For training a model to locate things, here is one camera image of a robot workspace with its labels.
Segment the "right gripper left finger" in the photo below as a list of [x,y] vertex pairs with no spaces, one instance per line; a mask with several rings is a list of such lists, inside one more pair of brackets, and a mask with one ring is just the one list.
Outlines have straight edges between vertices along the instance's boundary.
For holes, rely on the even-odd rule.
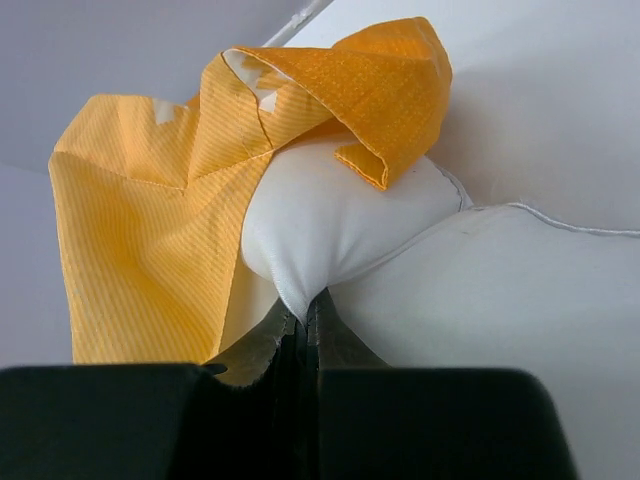
[[276,360],[285,341],[295,338],[298,319],[281,300],[230,347],[204,364],[225,385],[245,388],[259,381]]

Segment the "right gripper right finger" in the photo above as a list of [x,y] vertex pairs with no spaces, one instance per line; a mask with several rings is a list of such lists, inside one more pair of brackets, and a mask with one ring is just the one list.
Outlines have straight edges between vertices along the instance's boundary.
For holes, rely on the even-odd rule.
[[307,345],[316,354],[320,370],[389,368],[341,319],[328,289],[309,306]]

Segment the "white pillow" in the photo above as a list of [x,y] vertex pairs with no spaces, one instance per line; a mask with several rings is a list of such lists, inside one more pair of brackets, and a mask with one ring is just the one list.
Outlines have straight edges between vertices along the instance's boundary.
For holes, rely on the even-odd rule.
[[434,150],[386,192],[330,156],[276,156],[243,282],[297,315],[329,288],[402,366],[516,367],[559,408],[580,475],[639,475],[639,77],[472,69]]

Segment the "yellow orange pillowcase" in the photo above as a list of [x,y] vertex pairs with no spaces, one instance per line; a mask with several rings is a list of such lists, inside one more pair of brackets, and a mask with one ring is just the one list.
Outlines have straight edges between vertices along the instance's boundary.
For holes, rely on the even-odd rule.
[[232,48],[186,104],[90,98],[49,160],[73,360],[212,358],[275,154],[348,132],[336,159],[384,191],[438,139],[451,83],[436,31],[415,17],[329,48]]

